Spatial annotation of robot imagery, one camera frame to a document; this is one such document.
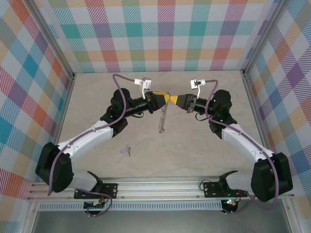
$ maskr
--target key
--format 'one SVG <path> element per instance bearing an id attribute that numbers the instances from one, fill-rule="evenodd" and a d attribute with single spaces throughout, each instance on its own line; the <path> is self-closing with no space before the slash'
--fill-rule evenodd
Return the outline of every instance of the key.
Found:
<path id="1" fill-rule="evenodd" d="M 128 156 L 130 156 L 131 157 L 131 148 L 130 148 L 130 145 L 126 145 L 127 146 L 127 148 L 128 148 L 128 150 L 127 150 L 127 152 L 128 152 Z"/>

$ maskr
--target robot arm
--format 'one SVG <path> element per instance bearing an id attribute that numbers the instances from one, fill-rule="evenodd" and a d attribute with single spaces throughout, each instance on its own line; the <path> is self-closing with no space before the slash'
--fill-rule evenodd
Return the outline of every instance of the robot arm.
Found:
<path id="1" fill-rule="evenodd" d="M 195 80 L 195 83 L 205 84 L 205 81 L 202 81 Z M 171 96 L 171 100 L 181 109 L 186 110 L 187 113 L 197 112 L 200 115 L 205 114 L 206 99 L 199 98 L 193 94 L 186 94 Z M 263 153 L 266 153 L 271 158 L 276 168 L 279 181 L 279 195 L 292 190 L 293 182 L 286 155 L 283 153 L 273 153 L 247 135 L 229 113 L 231 106 L 229 92 L 225 90 L 216 91 L 207 109 L 208 115 L 213 120 L 209 120 L 209 127 L 220 139 L 237 148 L 242 155 L 254 164 L 254 168 L 252 176 L 238 171 L 230 171 L 220 176 L 218 184 L 222 193 L 227 196 L 226 194 L 229 190 L 238 189 L 253 192 L 263 202 L 274 198 L 276 192 L 274 173 Z M 217 124 L 215 121 L 222 122 L 226 126 Z"/>
<path id="2" fill-rule="evenodd" d="M 68 141 L 58 145 L 49 142 L 43 147 L 35 173 L 47 184 L 49 184 L 51 167 L 55 157 L 61 150 L 65 149 L 57 159 L 54 167 L 52 182 L 54 192 L 61 192 L 66 188 L 75 188 L 101 193 L 102 181 L 91 172 L 74 171 L 72 164 L 90 149 L 115 137 L 124 130 L 128 124 L 127 117 L 136 114 L 140 115 L 145 111 L 152 114 L 153 111 L 165 105 L 170 98 L 168 93 L 149 91 L 144 93 L 143 97 L 132 99 L 127 89 L 122 88 L 122 92 L 126 100 L 126 111 L 123 118 L 117 123 L 104 128 L 105 125 L 115 121 L 122 115 L 124 105 L 119 90 L 115 91 L 110 100 L 111 105 L 106 113 L 92 127 Z"/>

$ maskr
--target white connector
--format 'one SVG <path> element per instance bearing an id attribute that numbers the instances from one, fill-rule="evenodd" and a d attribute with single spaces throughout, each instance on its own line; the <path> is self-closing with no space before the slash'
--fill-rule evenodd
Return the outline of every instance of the white connector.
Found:
<path id="1" fill-rule="evenodd" d="M 99 200 L 95 200 L 94 202 L 93 202 L 93 205 L 98 205 L 99 204 Z"/>
<path id="2" fill-rule="evenodd" d="M 199 98 L 199 95 L 201 92 L 200 86 L 205 85 L 205 84 L 206 84 L 205 79 L 201 79 L 201 80 L 192 79 L 192 80 L 190 80 L 191 89 L 192 90 L 198 89 L 197 98 Z"/>
<path id="3" fill-rule="evenodd" d="M 135 79 L 134 84 L 140 85 L 139 89 L 141 91 L 141 96 L 145 99 L 145 90 L 150 90 L 151 80 L 150 79 Z"/>

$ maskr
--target marble floor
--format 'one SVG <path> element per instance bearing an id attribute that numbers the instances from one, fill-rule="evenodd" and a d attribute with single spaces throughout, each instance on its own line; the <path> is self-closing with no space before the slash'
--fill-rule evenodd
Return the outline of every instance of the marble floor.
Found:
<path id="1" fill-rule="evenodd" d="M 151 90 L 173 95 L 194 93 L 190 80 L 217 79 L 218 89 L 228 90 L 232 116 L 243 129 L 260 141 L 239 71 L 139 72 L 122 73 L 129 78 L 147 77 Z M 132 98 L 139 97 L 138 86 L 118 79 Z M 202 86 L 200 97 L 208 98 L 213 85 Z M 116 90 L 111 73 L 78 74 L 69 102 L 60 141 L 68 140 L 95 123 L 110 105 Z M 160 111 L 145 113 L 142 119 L 128 118 L 128 126 L 113 139 L 85 154 L 74 168 L 94 172 L 99 177 L 165 177 L 221 175 L 237 169 L 250 172 L 252 165 L 233 146 L 214 135 L 207 121 L 199 122 L 169 102 L 165 132 L 159 134 Z M 120 150 L 127 144 L 131 157 Z"/>

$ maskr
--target plaid fabric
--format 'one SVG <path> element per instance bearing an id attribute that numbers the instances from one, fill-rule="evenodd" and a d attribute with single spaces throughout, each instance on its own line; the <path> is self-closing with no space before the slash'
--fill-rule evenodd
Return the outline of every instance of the plaid fabric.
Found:
<path id="1" fill-rule="evenodd" d="M 0 233 L 14 233 L 69 78 L 22 0 L 0 6 Z"/>
<path id="2" fill-rule="evenodd" d="M 49 0 L 51 16 L 41 0 L 36 2 L 72 68 L 82 72 L 241 69 L 250 36 L 258 34 L 254 26 L 261 10 L 271 4 L 266 0 Z M 59 27 L 52 23 L 53 17 Z"/>
<path id="3" fill-rule="evenodd" d="M 292 0 L 250 72 L 267 138 L 289 156 L 301 216 L 311 227 L 311 1 Z"/>
<path id="4" fill-rule="evenodd" d="M 272 5 L 271 5 L 271 7 L 270 7 L 270 9 L 269 9 L 269 12 L 268 12 L 268 14 L 266 15 L 266 18 L 264 19 L 264 21 L 263 21 L 263 23 L 262 23 L 262 25 L 261 25 L 261 27 L 260 27 L 260 29 L 259 29 L 259 31 L 258 31 L 256 37 L 255 37 L 255 40 L 254 40 L 254 42 L 253 42 L 253 44 L 252 44 L 252 47 L 251 47 L 251 49 L 249 50 L 249 52 L 248 52 L 248 54 L 247 54 L 247 56 L 246 56 L 246 59 L 245 59 L 245 61 L 244 61 L 244 63 L 243 63 L 243 66 L 242 66 L 242 69 L 245 69 L 245 68 L 246 68 L 247 63 L 248 63 L 250 57 L 252 56 L 253 51 L 254 51 L 254 49 L 256 48 L 258 42 L 260 41 L 261 36 L 262 36 L 262 33 L 264 32 L 264 30 L 265 30 L 265 28 L 266 28 L 266 26 L 267 26 L 269 20 L 271 19 L 271 16 L 273 15 L 274 10 L 276 9 L 276 6 L 277 6 L 277 4 L 278 4 L 279 2 L 280 2 L 280 0 L 274 0 L 274 1 L 273 1 Z"/>

